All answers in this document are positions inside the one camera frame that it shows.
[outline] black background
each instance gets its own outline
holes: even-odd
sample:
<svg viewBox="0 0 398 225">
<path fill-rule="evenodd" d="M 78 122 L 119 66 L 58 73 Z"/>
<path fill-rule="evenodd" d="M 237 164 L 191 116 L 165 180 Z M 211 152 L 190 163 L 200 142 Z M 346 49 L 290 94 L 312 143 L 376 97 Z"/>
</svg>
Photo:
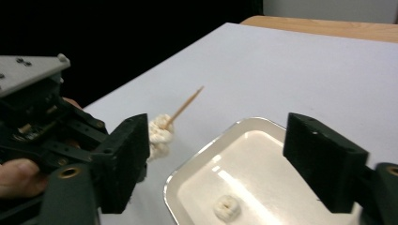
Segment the black background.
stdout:
<svg viewBox="0 0 398 225">
<path fill-rule="evenodd" d="M 262 0 L 1 1 L 0 8 L 0 55 L 63 53 L 71 67 L 61 95 L 84 107 L 220 25 L 261 15 Z"/>
</svg>

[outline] gray wall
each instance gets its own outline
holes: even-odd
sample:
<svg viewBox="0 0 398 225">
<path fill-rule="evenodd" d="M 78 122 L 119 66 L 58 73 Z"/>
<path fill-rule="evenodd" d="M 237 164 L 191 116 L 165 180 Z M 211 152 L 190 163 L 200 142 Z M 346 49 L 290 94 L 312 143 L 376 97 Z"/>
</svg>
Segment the gray wall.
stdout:
<svg viewBox="0 0 398 225">
<path fill-rule="evenodd" d="M 264 15 L 330 21 L 397 23 L 398 0 L 263 0 Z"/>
</svg>

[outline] toothpick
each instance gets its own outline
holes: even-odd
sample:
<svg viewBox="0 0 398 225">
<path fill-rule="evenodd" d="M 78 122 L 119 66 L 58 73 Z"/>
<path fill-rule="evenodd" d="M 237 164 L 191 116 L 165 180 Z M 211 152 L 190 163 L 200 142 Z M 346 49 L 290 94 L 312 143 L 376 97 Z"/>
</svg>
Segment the toothpick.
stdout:
<svg viewBox="0 0 398 225">
<path fill-rule="evenodd" d="M 199 88 L 195 94 L 193 94 L 192 96 L 190 96 L 190 98 L 188 98 L 184 104 L 176 111 L 176 113 L 167 121 L 167 123 L 163 126 L 163 129 L 167 129 L 169 127 L 169 125 L 171 125 L 176 118 L 191 104 L 191 102 L 193 102 L 193 100 L 199 95 L 199 93 L 202 91 L 202 89 L 204 88 L 204 86 L 202 86 L 201 88 Z"/>
</svg>

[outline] white table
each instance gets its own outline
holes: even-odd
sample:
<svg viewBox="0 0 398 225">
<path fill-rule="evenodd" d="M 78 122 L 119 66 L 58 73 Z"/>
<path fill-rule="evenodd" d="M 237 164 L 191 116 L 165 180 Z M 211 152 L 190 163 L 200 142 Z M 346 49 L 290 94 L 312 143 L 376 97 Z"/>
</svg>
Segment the white table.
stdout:
<svg viewBox="0 0 398 225">
<path fill-rule="evenodd" d="M 166 179 L 247 117 L 285 127 L 288 113 L 306 114 L 371 152 L 370 167 L 398 162 L 396 43 L 226 23 L 84 110 L 112 131 L 135 114 L 173 114 L 202 85 L 175 120 L 170 155 L 149 163 L 126 211 L 101 216 L 102 224 L 175 224 Z"/>
</svg>

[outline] rectangular tray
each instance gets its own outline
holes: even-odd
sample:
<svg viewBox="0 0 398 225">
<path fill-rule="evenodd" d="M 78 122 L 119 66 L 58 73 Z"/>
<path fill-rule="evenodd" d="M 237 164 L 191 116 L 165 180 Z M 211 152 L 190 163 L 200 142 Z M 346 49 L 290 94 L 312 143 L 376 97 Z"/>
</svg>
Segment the rectangular tray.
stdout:
<svg viewBox="0 0 398 225">
<path fill-rule="evenodd" d="M 260 117 L 236 122 L 174 171 L 164 201 L 176 224 L 225 224 L 213 212 L 222 195 L 238 200 L 229 224 L 359 224 L 352 214 L 332 214 L 283 156 L 285 128 Z"/>
</svg>

